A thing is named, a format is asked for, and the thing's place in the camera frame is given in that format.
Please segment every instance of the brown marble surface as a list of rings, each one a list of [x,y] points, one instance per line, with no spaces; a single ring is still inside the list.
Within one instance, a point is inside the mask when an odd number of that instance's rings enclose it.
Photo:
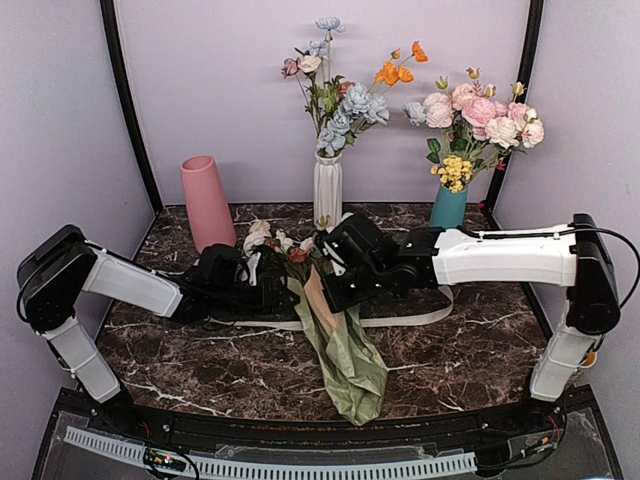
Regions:
[[[431,206],[352,204],[345,210],[364,211],[401,237],[425,226]],[[239,238],[254,219],[268,220],[272,231],[282,228],[296,240],[313,228],[307,204],[238,205],[232,213]],[[466,226],[488,229],[474,206],[469,206]],[[181,272],[196,259],[184,207],[169,207],[137,261]],[[368,330],[390,368],[381,418],[474,410],[520,399],[546,343],[520,286],[465,284],[453,291],[455,308],[445,320]],[[416,291],[403,301],[382,298],[363,305],[362,316],[426,313],[444,305],[439,292]],[[206,321],[182,326],[119,303],[98,345],[141,405],[251,419],[341,418],[322,388],[316,354],[302,333]]]

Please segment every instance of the green fabric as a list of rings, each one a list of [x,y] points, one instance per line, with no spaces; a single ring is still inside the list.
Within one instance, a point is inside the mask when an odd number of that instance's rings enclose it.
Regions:
[[[377,418],[387,384],[387,366],[364,333],[358,307],[344,312],[345,321],[329,337],[312,313],[302,284],[289,278],[288,287],[300,297],[296,313],[318,354],[325,389],[338,412],[354,425]]]

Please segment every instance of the pink flower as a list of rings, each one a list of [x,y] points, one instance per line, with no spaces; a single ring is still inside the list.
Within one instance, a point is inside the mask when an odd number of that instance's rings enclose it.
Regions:
[[[462,109],[462,117],[474,127],[484,128],[496,117],[496,106],[484,97],[473,97]]]
[[[452,107],[456,110],[462,110],[464,106],[476,96],[476,87],[470,83],[458,85],[452,94]]]
[[[496,106],[496,118],[507,116],[507,106],[504,103],[496,101],[493,104]]]
[[[526,120],[524,119],[524,116],[529,110],[529,108],[530,107],[526,103],[515,103],[515,102],[511,102],[509,104],[509,107],[507,108],[507,111],[508,111],[507,116],[511,120],[513,120],[513,123],[515,123],[516,128],[518,129],[519,132],[524,130],[524,126],[527,124]]]
[[[424,100],[427,125],[431,128],[447,128],[453,123],[451,100],[444,93],[432,93]]]

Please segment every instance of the cable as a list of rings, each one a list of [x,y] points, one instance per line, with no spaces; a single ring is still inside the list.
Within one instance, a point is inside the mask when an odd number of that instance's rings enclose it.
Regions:
[[[170,451],[172,453],[175,453],[176,455],[179,455],[180,457],[184,458],[187,461],[187,463],[189,463],[189,465],[191,465],[191,468],[193,468],[193,472],[195,474],[195,480],[200,480],[200,470],[198,469],[198,466],[196,465],[196,463],[187,454],[181,453],[176,448],[172,448],[172,447],[170,447],[168,445],[162,445],[161,443],[154,442],[150,438],[145,440],[143,438],[134,437],[133,435],[131,435],[129,433],[125,433],[122,430],[120,430],[118,427],[116,427],[107,417],[105,417],[102,414],[102,412],[100,412],[99,409],[96,408],[95,412],[102,419],[102,421],[104,423],[106,423],[107,425],[109,425],[109,427],[111,427],[116,432],[118,432],[119,435],[122,435],[123,437],[126,437],[126,438],[130,438],[132,440],[143,442],[147,448],[151,448],[153,446],[153,447],[159,448],[161,450],[168,450],[168,451]],[[147,430],[147,434],[150,435],[151,431],[149,430],[149,426],[145,422],[143,422],[142,425],[145,426],[145,429]]]

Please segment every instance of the lavender wall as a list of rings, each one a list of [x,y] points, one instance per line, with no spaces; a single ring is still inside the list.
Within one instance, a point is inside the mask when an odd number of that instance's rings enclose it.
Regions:
[[[183,203],[181,161],[211,153],[232,202],[311,201],[313,127],[293,79],[280,67],[321,32],[313,21],[340,16],[334,71],[370,82],[389,53],[420,39],[431,57],[412,64],[417,81],[394,87],[395,120],[370,131],[344,157],[350,200],[430,201],[426,130],[400,106],[435,90],[440,74],[459,83],[480,66],[507,96],[514,81],[528,1],[472,0],[119,0],[121,34],[143,133],[165,203]],[[471,200],[484,198],[488,176]]]
[[[547,138],[512,163],[497,208],[503,227],[566,223],[589,212],[602,226],[640,245],[640,4],[547,2],[529,103],[545,121]],[[607,239],[618,288],[626,294],[635,274],[627,248]],[[563,293],[538,288],[550,318]],[[607,336],[588,380],[610,429],[625,478],[640,478],[640,295]]]
[[[113,83],[97,0],[4,0],[0,16],[0,452],[31,478],[66,376],[15,315],[20,260],[65,223],[132,254],[152,219]],[[80,305],[95,333],[106,302]]]

